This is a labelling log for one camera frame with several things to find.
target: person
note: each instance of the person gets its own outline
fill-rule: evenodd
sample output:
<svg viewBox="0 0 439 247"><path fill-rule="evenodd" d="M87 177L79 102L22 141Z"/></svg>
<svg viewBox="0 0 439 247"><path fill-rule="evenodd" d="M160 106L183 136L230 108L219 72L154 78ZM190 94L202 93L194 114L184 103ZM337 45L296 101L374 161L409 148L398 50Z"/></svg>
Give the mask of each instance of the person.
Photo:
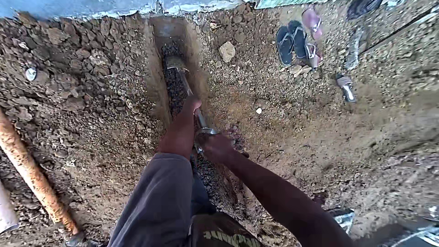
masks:
<svg viewBox="0 0 439 247"><path fill-rule="evenodd" d="M191 168L194 111L201 101L188 97L145 167L114 230L109 247L260 247L232 217L217 212ZM264 208L303 247L351 247L349 236L319 204L268 169L252 162L221 134L210 136L204 155L232 171Z"/></svg>

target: rusty metal rod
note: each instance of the rusty metal rod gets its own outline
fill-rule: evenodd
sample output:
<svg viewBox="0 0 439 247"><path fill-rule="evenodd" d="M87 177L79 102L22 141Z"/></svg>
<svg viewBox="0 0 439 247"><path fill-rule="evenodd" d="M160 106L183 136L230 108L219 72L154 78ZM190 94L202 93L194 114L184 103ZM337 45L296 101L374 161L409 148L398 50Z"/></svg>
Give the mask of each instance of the rusty metal rod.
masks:
<svg viewBox="0 0 439 247"><path fill-rule="evenodd" d="M55 224L62 223L70 236L78 234L78 226L58 200L55 191L41 173L35 160L27 152L20 136L2 110L0 110L0 146L48 212L52 221Z"/></svg>

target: white pipe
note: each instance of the white pipe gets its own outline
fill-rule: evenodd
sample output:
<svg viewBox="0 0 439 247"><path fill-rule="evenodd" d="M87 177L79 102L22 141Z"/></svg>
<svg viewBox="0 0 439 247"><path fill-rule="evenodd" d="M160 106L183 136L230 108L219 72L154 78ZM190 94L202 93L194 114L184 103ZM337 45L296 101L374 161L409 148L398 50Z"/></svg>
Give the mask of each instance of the white pipe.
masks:
<svg viewBox="0 0 439 247"><path fill-rule="evenodd" d="M20 223L15 214L14 206L0 182L0 234L17 229L19 226Z"/></svg>

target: trench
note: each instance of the trench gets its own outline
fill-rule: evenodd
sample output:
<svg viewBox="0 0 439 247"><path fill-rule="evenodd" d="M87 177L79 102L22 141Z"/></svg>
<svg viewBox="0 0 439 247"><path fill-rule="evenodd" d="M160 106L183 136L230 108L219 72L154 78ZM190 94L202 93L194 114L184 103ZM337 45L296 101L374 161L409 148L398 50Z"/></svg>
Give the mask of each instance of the trench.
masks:
<svg viewBox="0 0 439 247"><path fill-rule="evenodd" d="M169 126L170 122L177 116L183 107L187 97L184 83L176 69L167 69L166 56L179 56L184 61L188 72L186 72L187 82L193 93L202 100L200 110L206 119L208 126L214 127L213 121L208 116L209 105L206 99L209 97L208 73L199 67L199 41L195 26L187 22L184 18L154 17L148 20L149 28L153 33L156 50L156 68L158 75L154 78L159 92L160 115L164 121L164 126ZM237 196L234 192L232 183L228 179L229 171L222 165L213 164L207 161L202 155L197 158L197 170L202 179L209 199L218 207L220 211L227 212L229 215L242 218L243 210L237 206Z"/></svg>

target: loose soil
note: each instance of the loose soil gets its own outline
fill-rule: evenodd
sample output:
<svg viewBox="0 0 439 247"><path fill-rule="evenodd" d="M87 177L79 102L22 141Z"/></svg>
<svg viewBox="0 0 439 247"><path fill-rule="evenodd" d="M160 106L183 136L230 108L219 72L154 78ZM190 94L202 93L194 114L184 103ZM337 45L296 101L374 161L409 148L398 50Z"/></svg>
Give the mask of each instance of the loose soil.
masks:
<svg viewBox="0 0 439 247"><path fill-rule="evenodd" d="M439 24L414 26L361 56L352 71L343 69L346 44L358 25L376 44L433 4L381 6L351 22L346 1L315 5L324 60L296 78L278 61L275 34L300 20L306 5L188 15L179 21L179 50L208 123L324 209L352 208L351 237L358 239L428 216L439 204ZM211 22L220 27L210 29ZM175 88L166 84L154 25L139 15L55 22L21 14L0 21L0 106L87 239L102 244L173 115L168 93ZM236 48L229 63L218 50L227 41ZM35 81L24 77L28 67L38 69ZM336 73L352 78L357 103L343 101ZM200 176L220 210L269 246L297 245L235 176L203 162ZM22 224L0 243L59 246L58 226L3 153L0 166Z"/></svg>

